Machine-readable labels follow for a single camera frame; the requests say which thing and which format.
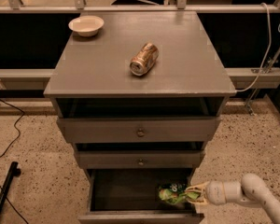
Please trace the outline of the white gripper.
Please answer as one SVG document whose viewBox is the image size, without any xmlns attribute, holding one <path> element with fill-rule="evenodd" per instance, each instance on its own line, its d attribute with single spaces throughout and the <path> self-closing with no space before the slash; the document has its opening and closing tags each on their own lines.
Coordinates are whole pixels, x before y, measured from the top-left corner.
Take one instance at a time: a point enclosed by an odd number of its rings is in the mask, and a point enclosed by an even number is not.
<svg viewBox="0 0 280 224">
<path fill-rule="evenodd" d="M 189 186 L 186 188 L 186 192 L 206 192 L 207 200 L 204 196 L 198 195 L 197 193 L 191 193 L 187 197 L 189 203 L 197 205 L 207 205 L 208 202 L 214 205 L 222 205 L 226 203 L 225 190 L 221 181 L 210 181 L 201 184 Z"/>
</svg>

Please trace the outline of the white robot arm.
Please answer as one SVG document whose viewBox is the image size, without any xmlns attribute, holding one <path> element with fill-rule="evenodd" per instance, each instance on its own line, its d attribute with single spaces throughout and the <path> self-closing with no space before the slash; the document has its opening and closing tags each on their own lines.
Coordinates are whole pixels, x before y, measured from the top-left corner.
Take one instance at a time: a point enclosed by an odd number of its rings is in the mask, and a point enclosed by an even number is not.
<svg viewBox="0 0 280 224">
<path fill-rule="evenodd" d="M 194 204 L 222 205 L 236 203 L 250 208 L 262 208 L 273 224 L 280 224 L 280 202 L 273 196 L 262 178 L 245 174 L 240 181 L 207 181 L 186 188 L 186 193 L 197 192 Z"/>
</svg>

